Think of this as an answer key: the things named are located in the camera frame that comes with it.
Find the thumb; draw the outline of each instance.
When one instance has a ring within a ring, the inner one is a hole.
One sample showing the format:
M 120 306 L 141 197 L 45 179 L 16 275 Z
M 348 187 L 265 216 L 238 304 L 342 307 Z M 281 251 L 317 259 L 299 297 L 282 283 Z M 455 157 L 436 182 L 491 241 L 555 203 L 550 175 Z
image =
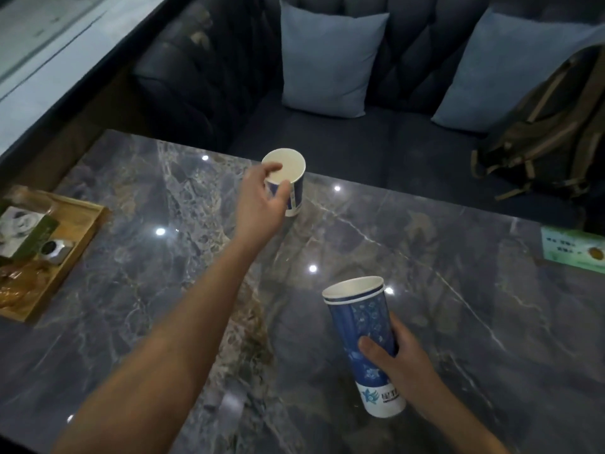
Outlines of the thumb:
M 368 336 L 361 336 L 359 338 L 358 347 L 368 360 L 378 366 L 386 374 L 389 374 L 396 365 L 395 359 Z
M 284 180 L 279 184 L 277 191 L 275 193 L 274 200 L 278 200 L 283 203 L 284 208 L 288 206 L 288 199 L 290 199 L 290 182 L 288 180 Z

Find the forearm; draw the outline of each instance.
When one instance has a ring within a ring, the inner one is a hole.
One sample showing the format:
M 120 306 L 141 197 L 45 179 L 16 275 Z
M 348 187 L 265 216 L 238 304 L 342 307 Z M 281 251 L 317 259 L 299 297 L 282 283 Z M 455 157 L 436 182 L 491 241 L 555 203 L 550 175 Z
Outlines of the forearm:
M 163 453 L 199 396 L 256 252 L 232 242 L 80 408 L 55 452 Z
M 460 454 L 510 454 L 445 384 L 435 391 L 435 401 L 425 416 Z

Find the person's left hand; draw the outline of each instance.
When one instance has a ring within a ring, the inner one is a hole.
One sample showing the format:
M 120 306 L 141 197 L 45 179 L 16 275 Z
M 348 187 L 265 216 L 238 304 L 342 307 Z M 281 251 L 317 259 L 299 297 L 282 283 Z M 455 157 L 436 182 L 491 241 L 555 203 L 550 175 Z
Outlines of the person's left hand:
M 264 179 L 281 169 L 278 162 L 251 167 L 244 175 L 235 214 L 235 240 L 259 252 L 280 228 L 290 198 L 290 182 L 284 180 L 275 197 L 267 198 Z

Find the person's left arm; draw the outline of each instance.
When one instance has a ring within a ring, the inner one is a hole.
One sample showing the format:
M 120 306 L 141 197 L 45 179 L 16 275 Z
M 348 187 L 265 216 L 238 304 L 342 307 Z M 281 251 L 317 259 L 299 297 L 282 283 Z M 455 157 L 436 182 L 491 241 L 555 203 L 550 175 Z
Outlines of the person's left arm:
M 165 453 L 185 422 L 216 358 L 239 285 L 281 226 L 289 182 L 267 199 L 264 179 L 280 164 L 248 170 L 235 237 L 174 310 L 84 402 L 56 454 Z

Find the person's right arm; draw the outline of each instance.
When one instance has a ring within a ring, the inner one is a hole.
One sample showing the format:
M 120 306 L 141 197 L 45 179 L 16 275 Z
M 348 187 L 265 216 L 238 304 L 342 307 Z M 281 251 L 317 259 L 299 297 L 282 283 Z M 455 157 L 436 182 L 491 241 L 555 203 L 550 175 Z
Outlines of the person's right arm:
M 433 423 L 461 454 L 510 454 L 504 445 L 446 387 L 418 340 L 391 313 L 397 357 L 364 336 L 359 350 L 388 374 L 399 393 Z

